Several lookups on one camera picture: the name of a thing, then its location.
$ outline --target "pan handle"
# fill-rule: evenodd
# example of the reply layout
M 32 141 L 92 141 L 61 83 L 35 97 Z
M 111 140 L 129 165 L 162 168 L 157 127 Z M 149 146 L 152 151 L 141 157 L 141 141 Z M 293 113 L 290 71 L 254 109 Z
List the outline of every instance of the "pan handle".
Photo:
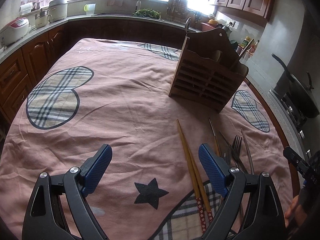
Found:
M 287 66 L 285 65 L 285 63 L 284 63 L 278 56 L 276 56 L 275 54 L 272 53 L 271 56 L 272 56 L 276 61 L 278 61 L 278 62 L 281 64 L 281 66 L 284 68 L 285 74 L 286 74 L 286 76 L 289 78 L 289 80 L 290 80 L 291 82 L 294 82 L 294 79 L 293 79 L 293 77 L 291 76 L 291 74 L 290 74 Z
M 308 75 L 308 78 L 309 78 L 309 85 L 307 87 L 307 89 L 311 92 L 311 89 L 315 89 L 312 85 L 312 80 L 311 80 L 311 76 L 310 76 L 310 73 L 307 71 L 307 75 Z

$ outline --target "screw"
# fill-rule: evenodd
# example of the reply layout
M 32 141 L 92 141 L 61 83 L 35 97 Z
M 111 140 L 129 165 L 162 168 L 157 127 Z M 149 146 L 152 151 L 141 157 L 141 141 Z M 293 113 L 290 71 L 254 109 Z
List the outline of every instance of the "screw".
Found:
M 269 172 L 267 172 L 267 171 L 263 171 L 263 172 L 262 172 L 262 176 L 265 177 L 265 178 L 269 178 L 269 177 L 270 177 L 270 174 L 269 174 Z
M 43 173 L 40 174 L 40 178 L 41 178 L 41 179 L 45 178 L 46 176 L 47 176 L 47 173 L 46 173 L 46 172 L 43 172 Z
M 78 172 L 79 171 L 79 168 L 78 167 L 72 167 L 71 169 L 70 169 L 70 172 L 71 173 L 76 173 L 76 172 Z
M 239 169 L 237 167 L 231 167 L 230 170 L 231 170 L 232 173 L 238 173 L 239 172 Z

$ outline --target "faucet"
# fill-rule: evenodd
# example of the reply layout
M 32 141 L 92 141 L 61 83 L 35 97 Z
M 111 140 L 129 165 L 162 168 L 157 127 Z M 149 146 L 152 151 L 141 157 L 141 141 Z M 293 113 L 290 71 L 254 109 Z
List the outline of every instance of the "faucet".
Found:
M 140 10 L 140 7 L 141 7 L 141 2 L 140 2 L 140 0 L 138 0 L 138 2 L 136 4 L 136 10 L 134 12 Z

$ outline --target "blue gripper pad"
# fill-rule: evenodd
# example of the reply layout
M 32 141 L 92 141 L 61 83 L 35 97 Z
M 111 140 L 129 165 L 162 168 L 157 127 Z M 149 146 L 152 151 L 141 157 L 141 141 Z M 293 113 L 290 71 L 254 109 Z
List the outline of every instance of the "blue gripper pad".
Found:
M 81 193 L 83 197 L 87 197 L 95 191 L 104 172 L 112 159 L 112 148 L 108 144 L 103 144 L 97 153 L 88 158 L 80 167 L 82 178 L 81 184 L 83 186 Z
M 198 154 L 202 167 L 204 168 L 215 192 L 221 194 L 222 197 L 225 198 L 228 194 L 228 189 L 226 187 L 226 171 L 228 170 L 227 163 L 221 157 L 217 157 L 207 143 L 200 145 Z M 224 172 L 219 168 L 217 161 L 219 165 L 223 165 L 222 168 Z

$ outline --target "hand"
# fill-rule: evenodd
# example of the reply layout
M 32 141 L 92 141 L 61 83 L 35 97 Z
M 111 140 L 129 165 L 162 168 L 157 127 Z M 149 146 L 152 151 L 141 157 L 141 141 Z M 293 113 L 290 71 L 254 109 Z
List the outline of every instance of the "hand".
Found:
M 291 202 L 290 207 L 284 213 L 285 227 L 288 227 L 289 218 L 293 214 L 294 214 L 294 218 L 296 220 L 298 227 L 301 226 L 303 224 L 304 220 L 307 218 L 307 214 L 303 210 L 302 206 L 300 204 L 298 204 L 298 198 L 299 198 L 299 196 L 294 197 L 294 199 Z

